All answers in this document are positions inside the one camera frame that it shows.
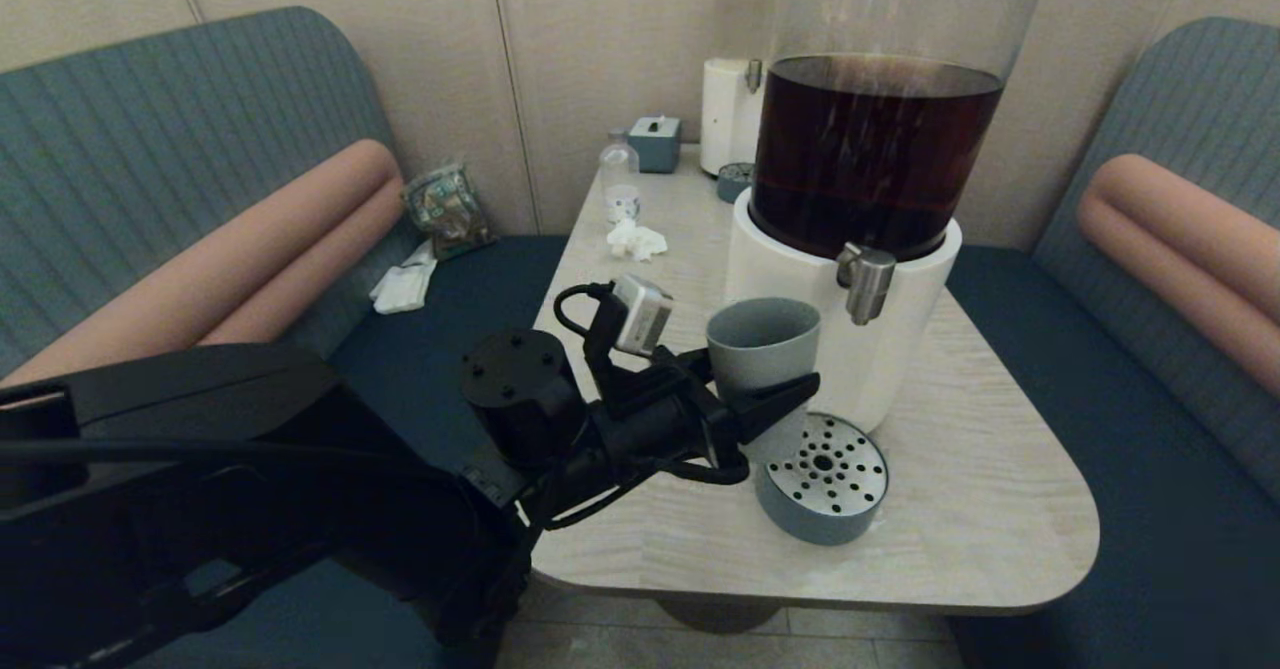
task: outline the black cable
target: black cable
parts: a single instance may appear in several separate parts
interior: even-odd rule
[[[673,477],[686,478],[690,482],[719,486],[739,485],[751,476],[751,468],[746,464],[713,469],[710,467],[699,467],[699,464],[689,464],[686,460],[668,460],[666,464],[659,464],[658,469]]]
[[[564,315],[562,304],[564,303],[566,299],[570,299],[570,297],[572,295],[585,294],[585,295],[593,295],[595,297],[595,299],[599,299],[600,295],[609,294],[609,292],[612,290],[613,290],[612,281],[580,283],[580,285],[568,287],[568,289],[559,292],[559,294],[556,295],[556,301],[553,301],[552,303],[552,312],[556,313],[556,321],[563,324],[566,330],[576,333],[577,336],[585,338],[586,336],[585,327],[582,327],[581,324],[575,322],[572,319],[568,319],[567,315]]]
[[[468,482],[460,475],[449,475],[453,478],[453,489],[461,492],[462,501],[466,501],[467,509],[471,510],[471,541],[475,541],[480,536],[480,509],[476,508],[475,501],[471,499],[471,492],[467,491]]]
[[[566,527],[572,527],[573,524],[577,524],[584,519],[594,517],[596,513],[599,513],[599,510],[604,510],[608,505],[613,504],[613,501],[622,499],[622,496],[626,496],[627,492],[634,490],[636,486],[643,485],[649,477],[653,477],[653,472],[640,475],[636,478],[631,478],[630,482],[626,482],[625,485],[618,486],[612,492],[608,492],[608,495],[604,495],[604,499],[595,500],[591,505],[579,509],[567,517],[547,522],[547,528],[562,530]]]
[[[374,452],[294,446],[261,441],[140,440],[140,437],[59,437],[0,443],[0,467],[31,464],[118,464],[137,460],[197,460],[198,463],[302,464],[352,472],[440,478],[416,460]]]
[[[511,581],[512,572],[522,568],[518,558],[529,558],[532,555],[534,545],[543,536],[543,530],[547,528],[548,516],[552,513],[553,505],[556,505],[556,492],[559,490],[559,481],[563,477],[563,473],[564,463],[562,460],[547,478],[545,490],[539,498],[538,507],[529,513],[529,528],[526,528],[524,536],[520,537],[520,542],[517,542],[515,551],[511,553],[512,562],[502,569],[497,581],[489,583],[489,590],[485,592],[485,604],[492,604],[494,601],[494,592]]]

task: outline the dark brown tea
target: dark brown tea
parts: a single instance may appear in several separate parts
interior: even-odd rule
[[[810,255],[900,262],[942,242],[1004,82],[928,59],[841,54],[769,69],[751,217]]]

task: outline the plastic bottle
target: plastic bottle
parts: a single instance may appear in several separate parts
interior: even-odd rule
[[[609,145],[600,151],[600,189],[611,224],[640,215],[640,155],[627,145],[626,130],[609,132]]]

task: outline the dispenser spigot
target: dispenser spigot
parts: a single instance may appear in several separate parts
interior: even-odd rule
[[[854,322],[864,327],[879,317],[884,307],[897,260],[888,251],[868,249],[865,246],[845,242],[845,249],[837,256],[836,264],[836,281],[849,290],[845,308]]]
[[[760,81],[764,77],[764,63],[759,59],[751,59],[746,63],[746,91],[755,93],[760,88]]]

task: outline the beverage dispenser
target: beverage dispenser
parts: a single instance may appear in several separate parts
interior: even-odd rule
[[[1037,0],[776,0],[726,295],[823,313],[812,408],[888,413],[960,251],[951,215]]]
[[[703,171],[754,162],[773,0],[716,0],[713,59],[703,64]]]

